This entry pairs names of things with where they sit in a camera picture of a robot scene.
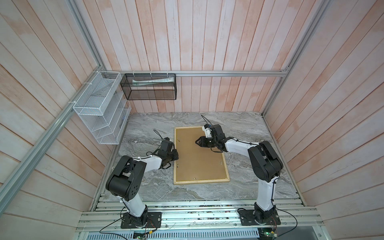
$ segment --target wooden frame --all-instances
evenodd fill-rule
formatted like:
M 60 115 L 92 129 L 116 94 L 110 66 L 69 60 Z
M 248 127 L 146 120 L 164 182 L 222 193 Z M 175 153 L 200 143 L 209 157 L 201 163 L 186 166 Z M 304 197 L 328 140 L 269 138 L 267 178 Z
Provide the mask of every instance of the wooden frame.
M 183 128 L 202 128 L 203 126 L 190 126 L 190 127 L 175 127 L 175 138 L 174 138 L 174 143 L 175 143 L 175 149 L 177 149 L 177 138 L 176 138 L 176 130 L 177 129 L 183 129 Z M 224 163 L 224 168 L 225 168 L 225 179 L 210 179 L 210 180 L 192 180 L 192 181 L 176 181 L 176 168 L 177 164 L 175 162 L 174 168 L 173 168 L 173 183 L 176 184 L 197 184 L 197 183 L 217 183 L 217 182 L 229 182 L 229 173 L 228 173 L 228 168 L 227 168 L 227 162 L 225 161 L 225 156 L 224 153 L 222 153 L 223 157 L 223 163 Z

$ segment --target gray marble surface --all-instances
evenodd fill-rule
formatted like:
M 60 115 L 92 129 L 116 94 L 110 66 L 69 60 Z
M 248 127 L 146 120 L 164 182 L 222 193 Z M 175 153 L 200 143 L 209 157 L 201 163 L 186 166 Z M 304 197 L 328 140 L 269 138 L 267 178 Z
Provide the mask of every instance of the gray marble surface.
M 271 136 L 259 113 L 135 113 L 130 115 L 118 156 L 145 156 L 147 151 L 155 150 L 161 138 L 153 131 L 156 129 L 163 137 L 174 140 L 174 128 L 183 126 L 202 126 L 203 114 L 212 124 L 220 124 L 226 136 L 243 141 L 272 142 Z M 256 199 L 257 177 L 249 159 L 245 156 L 224 153 L 230 182 L 211 184 L 173 184 L 173 166 L 166 170 L 154 170 L 144 174 L 140 186 L 143 201 L 199 200 L 199 199 Z M 116 201 L 109 191 L 104 191 L 105 201 Z M 296 189 L 285 169 L 280 173 L 276 184 L 276 198 L 298 198 Z

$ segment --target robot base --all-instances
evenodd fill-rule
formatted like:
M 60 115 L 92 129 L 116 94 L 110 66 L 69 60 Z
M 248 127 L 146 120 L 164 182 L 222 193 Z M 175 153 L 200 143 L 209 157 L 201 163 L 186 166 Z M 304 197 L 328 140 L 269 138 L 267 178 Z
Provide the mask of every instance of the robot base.
M 279 218 L 279 216 L 277 214 L 276 209 L 274 210 L 272 215 L 265 220 L 264 223 L 256 222 L 255 216 L 253 215 L 253 212 L 254 212 L 253 209 L 250 209 L 250 210 L 239 210 L 239 213 L 241 214 L 240 221 L 241 221 L 241 225 L 242 226 L 253 226 L 253 225 L 264 225 L 264 224 L 275 225 L 275 221 L 276 221 L 276 225 L 280 225 L 281 224 L 280 218 Z
M 132 216 L 129 213 L 124 213 L 121 221 L 121 228 L 138 228 L 136 227 L 137 217 Z M 160 228 L 161 226 L 161 212 L 148 212 L 147 226 L 142 228 Z

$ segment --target black wire basket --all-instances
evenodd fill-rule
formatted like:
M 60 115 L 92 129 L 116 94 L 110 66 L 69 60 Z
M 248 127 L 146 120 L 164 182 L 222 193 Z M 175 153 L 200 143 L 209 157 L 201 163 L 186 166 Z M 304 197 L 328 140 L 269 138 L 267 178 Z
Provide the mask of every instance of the black wire basket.
M 175 74 L 126 73 L 120 86 L 127 100 L 176 100 Z

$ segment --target tiered mesh organizer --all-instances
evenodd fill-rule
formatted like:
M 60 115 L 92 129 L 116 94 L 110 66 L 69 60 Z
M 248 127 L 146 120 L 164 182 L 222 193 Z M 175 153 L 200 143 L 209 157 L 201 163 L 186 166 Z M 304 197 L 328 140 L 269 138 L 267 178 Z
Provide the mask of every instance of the tiered mesh organizer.
M 131 111 L 123 92 L 115 93 L 120 82 L 119 72 L 98 72 L 73 106 L 100 144 L 119 144 Z

